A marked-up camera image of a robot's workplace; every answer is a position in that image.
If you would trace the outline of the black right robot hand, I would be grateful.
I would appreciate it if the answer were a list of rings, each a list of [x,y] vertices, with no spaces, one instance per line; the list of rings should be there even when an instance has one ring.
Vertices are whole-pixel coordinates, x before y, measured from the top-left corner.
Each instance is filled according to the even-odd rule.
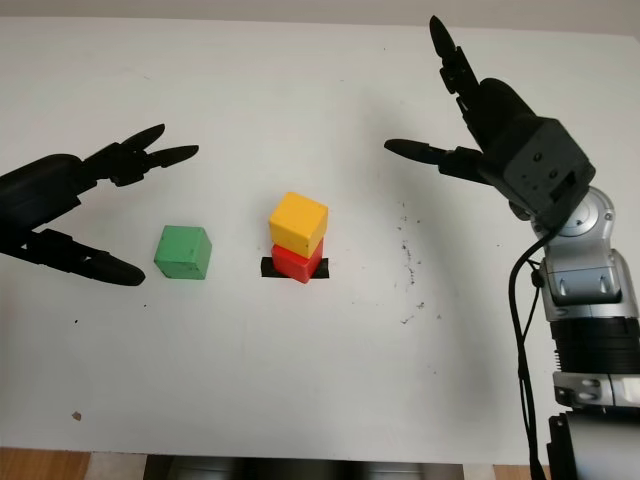
[[[406,159],[435,165],[441,174],[489,185],[491,182],[481,175],[484,153],[514,118],[533,111],[505,82],[494,78],[479,81],[462,48],[435,15],[429,20],[429,31],[442,60],[441,78],[448,92],[456,96],[463,120],[479,148],[445,150],[407,139],[389,139],[384,148]]]

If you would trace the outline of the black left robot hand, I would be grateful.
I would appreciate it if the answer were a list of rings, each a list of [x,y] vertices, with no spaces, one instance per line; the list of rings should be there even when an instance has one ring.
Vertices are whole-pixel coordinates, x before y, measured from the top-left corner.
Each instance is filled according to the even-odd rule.
[[[149,153],[164,133],[159,124],[86,159],[52,154],[1,176],[1,253],[36,265],[120,286],[138,286],[145,274],[109,252],[76,242],[72,236],[36,229],[81,205],[80,195],[101,180],[125,187],[154,168],[168,168],[195,156],[197,145]]]

